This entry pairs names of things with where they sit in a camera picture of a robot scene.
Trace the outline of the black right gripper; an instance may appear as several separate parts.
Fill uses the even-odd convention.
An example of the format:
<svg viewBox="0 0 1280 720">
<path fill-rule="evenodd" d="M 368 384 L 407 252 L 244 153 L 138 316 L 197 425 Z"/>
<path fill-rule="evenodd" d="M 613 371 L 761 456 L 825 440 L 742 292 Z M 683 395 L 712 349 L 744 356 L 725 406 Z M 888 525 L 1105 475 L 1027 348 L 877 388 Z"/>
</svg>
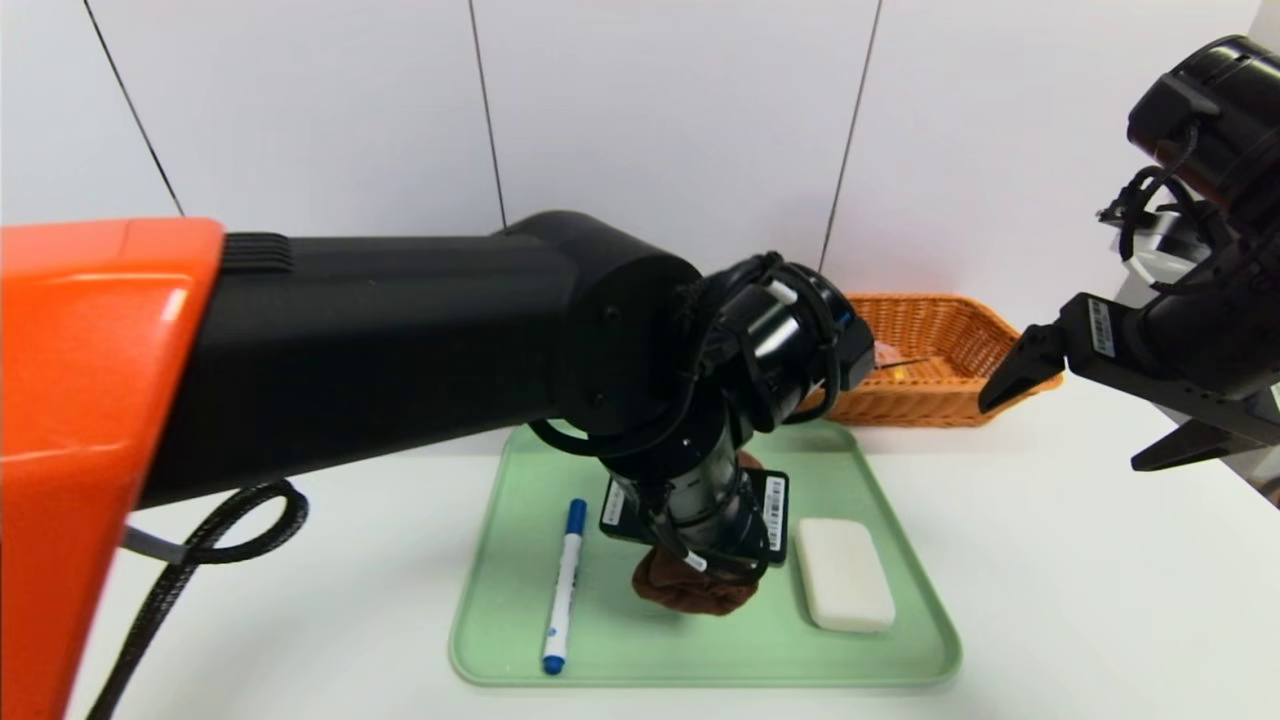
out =
<svg viewBox="0 0 1280 720">
<path fill-rule="evenodd" d="M 1065 372 L 1185 416 L 1132 457 L 1162 471 L 1277 445 L 1277 270 L 1220 278 L 1143 307 L 1079 293 L 1059 325 L 1029 325 L 978 395 L 991 414 Z"/>
</svg>

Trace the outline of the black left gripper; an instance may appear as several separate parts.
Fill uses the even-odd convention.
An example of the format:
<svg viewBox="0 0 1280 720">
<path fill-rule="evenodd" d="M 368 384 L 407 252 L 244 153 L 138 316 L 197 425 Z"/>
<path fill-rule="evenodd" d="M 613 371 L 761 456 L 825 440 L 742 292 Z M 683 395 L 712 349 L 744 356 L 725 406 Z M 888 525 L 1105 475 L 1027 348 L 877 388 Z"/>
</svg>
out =
<svg viewBox="0 0 1280 720">
<path fill-rule="evenodd" d="M 600 530 L 662 547 L 689 566 L 780 566 L 787 555 L 790 479 L 750 468 L 724 421 L 675 432 L 609 473 Z"/>
</svg>

